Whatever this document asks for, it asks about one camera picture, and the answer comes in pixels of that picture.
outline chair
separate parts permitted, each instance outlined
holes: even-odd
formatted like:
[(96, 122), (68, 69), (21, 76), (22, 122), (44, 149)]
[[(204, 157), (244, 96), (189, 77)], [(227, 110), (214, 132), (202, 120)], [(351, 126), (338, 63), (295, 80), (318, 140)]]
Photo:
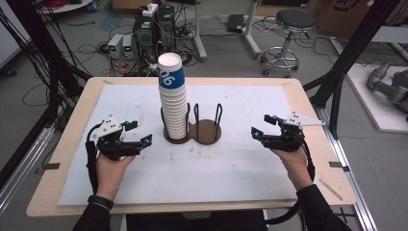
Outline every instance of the chair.
[(305, 33), (315, 27), (315, 19), (312, 15), (299, 10), (282, 10), (279, 11), (275, 18), (276, 24), (289, 31), (283, 47), (271, 47), (261, 56), (261, 63), (265, 63), (264, 75), (269, 75), (268, 67), (275, 65), (288, 69), (285, 78), (291, 77), (291, 70), (299, 68), (299, 58), (295, 53), (288, 49), (294, 33)]

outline blue printed logo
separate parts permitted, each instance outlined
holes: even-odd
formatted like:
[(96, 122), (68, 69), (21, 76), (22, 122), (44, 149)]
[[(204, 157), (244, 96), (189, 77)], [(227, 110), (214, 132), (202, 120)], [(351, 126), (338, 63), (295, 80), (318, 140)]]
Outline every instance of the blue printed logo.
[(178, 89), (184, 85), (184, 71), (180, 68), (173, 72), (161, 70), (159, 73), (159, 84), (165, 89)]

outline white paper sheet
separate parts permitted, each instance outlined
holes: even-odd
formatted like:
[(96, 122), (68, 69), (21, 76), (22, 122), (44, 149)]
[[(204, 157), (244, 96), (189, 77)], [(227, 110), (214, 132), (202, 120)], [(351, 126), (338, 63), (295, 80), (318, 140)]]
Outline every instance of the white paper sheet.
[(262, 86), (187, 86), (200, 119), (215, 119), (223, 108), (222, 135), (213, 145), (194, 140), (171, 144), (163, 136), (157, 86), (106, 86), (73, 158), (59, 205), (85, 205), (91, 194), (86, 136), (108, 115), (117, 121), (136, 120), (139, 127), (123, 132), (125, 141), (153, 134), (153, 144), (128, 166), (115, 204), (190, 203), (295, 199), (295, 189), (281, 161), (252, 139), (251, 126), (279, 135), (264, 115), (287, 117), (291, 112), (283, 89)]

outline power supply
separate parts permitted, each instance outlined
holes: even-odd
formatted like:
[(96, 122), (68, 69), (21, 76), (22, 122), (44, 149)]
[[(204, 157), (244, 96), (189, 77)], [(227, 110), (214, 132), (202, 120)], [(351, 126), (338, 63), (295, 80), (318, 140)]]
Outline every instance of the power supply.
[(136, 46), (135, 46), (135, 43), (133, 42), (133, 36), (124, 35), (123, 36), (123, 53), (124, 53), (125, 59), (128, 59), (128, 60), (135, 59), (135, 52), (136, 52)]
[(108, 43), (108, 48), (113, 59), (120, 59), (123, 55), (123, 35), (114, 35)]

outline cardboard box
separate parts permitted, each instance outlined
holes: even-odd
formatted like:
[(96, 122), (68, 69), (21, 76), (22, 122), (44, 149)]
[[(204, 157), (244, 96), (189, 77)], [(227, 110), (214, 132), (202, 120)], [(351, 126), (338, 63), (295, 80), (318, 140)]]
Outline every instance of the cardboard box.
[(317, 32), (350, 39), (370, 10), (367, 3), (367, 0), (324, 1), (316, 23)]

